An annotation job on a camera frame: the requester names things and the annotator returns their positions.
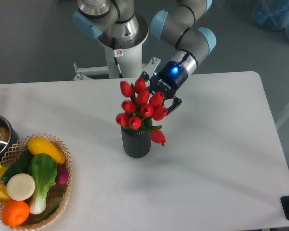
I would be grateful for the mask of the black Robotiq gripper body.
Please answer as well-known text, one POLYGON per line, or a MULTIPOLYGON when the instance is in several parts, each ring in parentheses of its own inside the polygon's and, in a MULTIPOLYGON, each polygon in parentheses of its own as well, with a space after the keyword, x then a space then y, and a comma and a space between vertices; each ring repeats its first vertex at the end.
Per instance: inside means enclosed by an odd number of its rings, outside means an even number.
POLYGON ((169 61, 150 79, 149 92, 163 92, 165 99, 173 98, 188 78, 188 72, 175 61, 169 61))

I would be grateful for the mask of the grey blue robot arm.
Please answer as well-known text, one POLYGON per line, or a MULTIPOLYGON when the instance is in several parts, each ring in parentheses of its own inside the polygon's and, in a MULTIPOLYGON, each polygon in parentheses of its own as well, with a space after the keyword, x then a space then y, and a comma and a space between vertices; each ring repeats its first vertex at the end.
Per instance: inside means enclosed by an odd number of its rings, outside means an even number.
POLYGON ((216 36, 208 28, 192 26, 211 6, 209 0, 180 0, 169 13, 157 12, 151 23, 134 10, 132 0, 79 0, 73 21, 86 36, 103 45, 110 78, 139 77, 149 81, 151 93, 163 92, 171 99, 172 112, 181 104, 177 90, 216 46, 216 36), (142 44, 148 34, 165 41, 176 53, 160 70, 160 60, 142 63, 142 44))

